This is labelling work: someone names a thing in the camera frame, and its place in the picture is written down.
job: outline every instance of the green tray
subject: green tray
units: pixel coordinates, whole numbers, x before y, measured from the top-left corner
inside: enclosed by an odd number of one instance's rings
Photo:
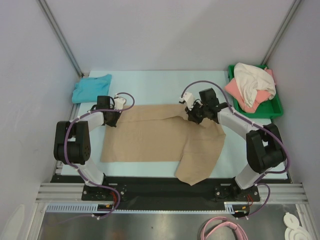
[[[268,68],[267,65],[255,65],[255,66],[261,69],[265,69],[265,67]],[[228,67],[229,81],[231,81],[235,77],[234,69],[235,69],[235,65],[229,65]],[[233,98],[233,105],[234,105],[234,108],[239,113],[251,119],[274,119],[284,114],[284,110],[282,108],[282,105],[278,96],[278,92],[275,94],[272,100],[262,102],[256,109],[255,113],[247,113],[243,111],[239,106],[238,101],[235,98]]]

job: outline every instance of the blue towel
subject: blue towel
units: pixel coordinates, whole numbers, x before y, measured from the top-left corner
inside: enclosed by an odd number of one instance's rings
[[[111,78],[111,74],[101,77],[82,78],[80,82],[75,84],[72,102],[74,104],[96,102],[97,96],[107,96]]]

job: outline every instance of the metal floor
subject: metal floor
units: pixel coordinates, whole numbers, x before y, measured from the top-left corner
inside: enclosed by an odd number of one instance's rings
[[[250,240],[283,240],[287,212],[299,218],[295,204],[269,204],[249,220],[237,223]],[[99,221],[83,217],[55,225],[76,215],[46,213],[38,240],[198,240],[200,227],[210,218],[224,216],[235,221],[231,215],[218,214],[113,213]],[[235,240],[235,236],[230,229],[221,228],[210,239]]]

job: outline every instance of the pink towel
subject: pink towel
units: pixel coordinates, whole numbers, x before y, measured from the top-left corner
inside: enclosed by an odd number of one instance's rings
[[[265,71],[273,76],[272,70],[271,69],[265,69]],[[242,108],[243,111],[246,113],[255,113],[258,106],[263,103],[264,101],[267,101],[268,98],[270,97],[270,93],[264,90],[258,90],[256,98],[254,100],[253,106],[248,107],[246,106],[244,100],[241,97],[240,91],[238,89],[237,83],[235,78],[233,78],[224,88],[227,93],[229,93],[231,96],[233,96],[239,103],[240,108]]]

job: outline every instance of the beige fabric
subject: beige fabric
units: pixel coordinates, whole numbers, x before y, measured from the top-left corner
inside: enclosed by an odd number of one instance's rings
[[[175,176],[194,185],[208,178],[225,142],[219,124],[187,121],[185,105],[138,105],[107,127],[101,162],[180,161]]]

